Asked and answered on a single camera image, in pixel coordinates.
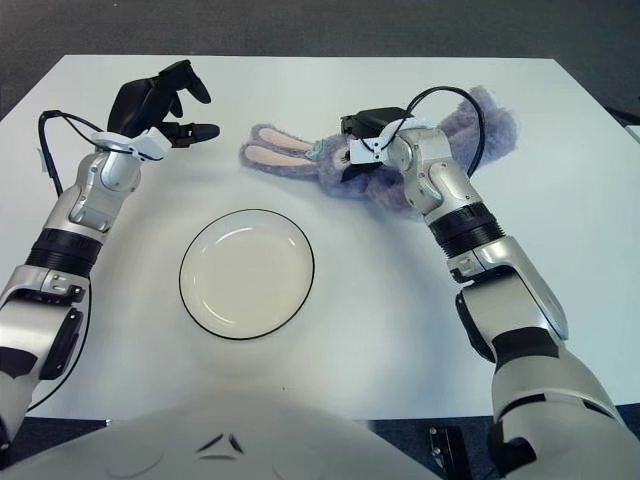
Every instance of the purple plush rabbit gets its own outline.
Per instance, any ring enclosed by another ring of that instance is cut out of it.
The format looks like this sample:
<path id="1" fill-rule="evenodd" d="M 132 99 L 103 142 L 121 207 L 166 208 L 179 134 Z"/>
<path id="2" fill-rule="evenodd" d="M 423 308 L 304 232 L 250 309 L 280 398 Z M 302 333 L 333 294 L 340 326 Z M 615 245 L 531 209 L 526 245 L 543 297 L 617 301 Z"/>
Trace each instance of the purple plush rabbit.
<path id="1" fill-rule="evenodd" d="M 486 144 L 480 166 L 503 157 L 515 148 L 517 127 L 512 115 L 499 108 L 483 87 L 469 92 L 480 104 L 485 116 Z M 464 100 L 458 109 L 439 125 L 449 139 L 451 153 L 466 170 L 478 143 L 475 110 Z M 242 146 L 240 156 L 250 167 L 291 178 L 317 178 L 322 189 L 337 197 L 368 196 L 379 205 L 401 213 L 413 210 L 404 196 L 400 173 L 381 167 L 341 183 L 349 165 L 346 135 L 333 135 L 315 143 L 282 132 L 272 125 L 259 124 L 251 129 L 251 140 Z"/>

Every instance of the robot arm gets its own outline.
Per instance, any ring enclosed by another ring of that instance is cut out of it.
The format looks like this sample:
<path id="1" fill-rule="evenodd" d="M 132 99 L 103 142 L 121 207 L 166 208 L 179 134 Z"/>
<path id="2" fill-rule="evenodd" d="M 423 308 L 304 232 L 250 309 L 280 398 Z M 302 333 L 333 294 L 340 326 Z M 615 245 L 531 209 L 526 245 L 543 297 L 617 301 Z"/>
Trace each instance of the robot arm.
<path id="1" fill-rule="evenodd" d="M 140 183 L 141 164 L 219 133 L 215 125 L 162 121 L 169 111 L 182 115 L 182 88 L 210 101 L 188 61 L 122 87 L 110 131 L 93 134 L 96 151 L 80 162 L 75 184 L 59 196 L 27 261 L 0 295 L 0 449 L 15 437 L 38 383 L 58 378 L 69 363 L 87 314 L 80 304 L 91 269 L 124 200 Z"/>
<path id="2" fill-rule="evenodd" d="M 496 364 L 489 447 L 501 476 L 638 478 L 640 444 L 567 350 L 567 322 L 551 289 L 451 157 L 446 136 L 416 119 L 396 135 L 399 122 L 378 138 L 352 140 L 351 162 L 402 173 L 408 202 L 465 285 L 455 299 L 459 316 L 471 345 Z"/>

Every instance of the wire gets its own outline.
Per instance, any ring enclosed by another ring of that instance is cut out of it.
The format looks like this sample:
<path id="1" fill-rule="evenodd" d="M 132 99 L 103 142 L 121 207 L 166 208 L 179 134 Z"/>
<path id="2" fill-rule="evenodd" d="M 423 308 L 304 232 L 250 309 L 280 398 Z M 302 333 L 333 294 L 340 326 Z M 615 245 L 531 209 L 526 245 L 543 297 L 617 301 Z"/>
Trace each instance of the wire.
<path id="1" fill-rule="evenodd" d="M 478 137 L 478 146 L 476 148 L 476 152 L 473 155 L 473 159 L 471 160 L 471 163 L 469 164 L 469 168 L 467 170 L 467 176 L 471 177 L 471 175 L 473 175 L 477 170 L 478 165 L 480 165 L 480 160 L 482 160 L 482 155 L 484 154 L 484 146 L 486 142 L 484 112 L 482 111 L 482 108 L 480 108 L 480 105 L 478 104 L 476 99 L 473 98 L 468 92 L 466 92 L 461 88 L 447 87 L 447 86 L 432 87 L 416 95 L 413 98 L 413 100 L 409 102 L 409 105 L 407 105 L 407 108 L 405 109 L 404 115 L 402 116 L 400 123 L 396 127 L 395 131 L 391 134 L 391 137 L 389 138 L 387 143 L 385 143 L 382 146 L 381 150 L 386 149 L 395 140 L 396 136 L 398 135 L 398 132 L 400 131 L 404 123 L 407 121 L 407 119 L 410 117 L 411 112 L 413 112 L 413 109 L 416 108 L 418 104 L 422 100 L 424 100 L 427 96 L 431 95 L 434 92 L 440 92 L 440 91 L 457 93 L 458 95 L 461 95 L 462 97 L 466 98 L 471 103 L 471 105 L 475 109 L 476 114 L 478 116 L 478 128 L 480 130 L 480 135 Z M 367 150 L 369 150 L 370 152 L 373 152 L 373 149 L 369 145 L 367 145 L 367 143 L 363 139 L 360 139 L 360 141 L 362 142 L 362 144 L 365 146 Z"/>
<path id="2" fill-rule="evenodd" d="M 105 147 L 91 140 L 84 133 L 82 133 L 78 127 L 74 125 L 72 120 L 78 123 L 82 123 L 83 125 L 95 130 L 96 132 L 104 132 L 104 130 L 98 127 L 97 125 L 94 125 L 93 123 L 89 122 L 88 120 L 85 120 L 82 117 L 78 117 L 77 115 L 73 115 L 71 113 L 61 112 L 60 110 L 47 110 L 45 112 L 42 112 L 42 114 L 40 115 L 40 118 L 38 119 L 38 137 L 40 139 L 40 150 L 42 150 L 42 156 L 44 158 L 45 167 L 47 168 L 47 173 L 49 174 L 49 177 L 53 181 L 53 186 L 55 187 L 56 194 L 58 196 L 62 195 L 62 192 L 63 192 L 62 183 L 60 182 L 60 177 L 58 175 L 56 165 L 53 161 L 53 156 L 51 155 L 51 151 L 49 150 L 49 144 L 47 143 L 47 135 L 44 130 L 47 120 L 50 120 L 51 118 L 58 118 L 58 117 L 61 117 L 65 122 L 67 122 L 71 126 L 71 128 L 73 128 L 73 130 L 80 137 L 82 137 L 85 141 L 89 142 L 91 145 L 96 147 L 98 150 L 105 151 L 105 152 L 133 155 L 133 151 L 118 150 L 115 148 Z M 154 162 L 162 160 L 162 158 L 153 158 L 149 155 L 146 155 L 140 152 L 138 152 L 138 155 L 144 158 L 145 160 L 151 160 Z"/>
<path id="3" fill-rule="evenodd" d="M 33 405 L 30 405 L 29 408 L 27 408 L 27 412 L 30 412 L 34 408 L 39 407 L 44 402 L 49 400 L 58 390 L 60 390 L 62 385 L 65 384 L 65 382 L 69 379 L 69 377 L 73 373 L 73 370 L 76 368 L 76 365 L 78 365 L 78 361 L 80 360 L 80 357 L 82 356 L 82 352 L 84 351 L 84 346 L 87 343 L 87 337 L 89 336 L 89 327 L 91 326 L 91 305 L 92 305 L 92 303 L 93 303 L 93 292 L 92 292 L 92 289 L 91 289 L 91 279 L 89 278 L 89 305 L 88 305 L 88 308 L 87 308 L 87 326 L 85 327 L 85 330 L 84 330 L 84 336 L 82 337 L 82 343 L 80 343 L 80 349 L 78 350 L 78 355 L 76 355 L 75 360 L 71 364 L 71 367 L 69 367 L 69 370 L 67 371 L 67 374 L 63 377 L 63 379 L 60 381 L 60 383 L 58 385 L 56 385 L 56 387 L 53 390 L 51 390 L 44 398 L 38 400 Z"/>

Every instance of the bunny ear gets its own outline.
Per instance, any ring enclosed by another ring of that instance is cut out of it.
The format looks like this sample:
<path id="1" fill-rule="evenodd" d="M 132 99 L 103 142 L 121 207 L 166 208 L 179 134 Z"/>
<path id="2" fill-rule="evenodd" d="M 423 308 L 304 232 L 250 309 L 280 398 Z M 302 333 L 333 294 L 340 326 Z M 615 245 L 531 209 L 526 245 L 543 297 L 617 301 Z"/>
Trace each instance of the bunny ear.
<path id="1" fill-rule="evenodd" d="M 307 152 L 313 147 L 312 143 L 305 142 L 298 137 L 278 130 L 273 125 L 260 123 L 251 129 L 251 138 L 254 143 L 267 148 L 275 146 L 292 152 Z"/>
<path id="2" fill-rule="evenodd" d="M 243 145 L 240 158 L 252 168 L 281 177 L 308 178 L 318 175 L 318 166 L 304 155 L 287 154 L 263 145 Z"/>

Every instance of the robot forearm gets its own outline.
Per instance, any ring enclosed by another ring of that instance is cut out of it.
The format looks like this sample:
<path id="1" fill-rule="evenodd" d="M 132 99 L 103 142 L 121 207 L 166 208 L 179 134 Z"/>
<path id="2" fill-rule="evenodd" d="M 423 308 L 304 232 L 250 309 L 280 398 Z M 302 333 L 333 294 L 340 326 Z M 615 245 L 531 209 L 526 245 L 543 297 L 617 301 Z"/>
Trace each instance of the robot forearm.
<path id="1" fill-rule="evenodd" d="M 456 307 L 476 351 L 496 363 L 490 452 L 503 476 L 640 476 L 640 443 L 593 373 L 567 349 L 560 303 L 451 158 L 437 129 L 400 131 L 389 158 L 466 286 Z"/>

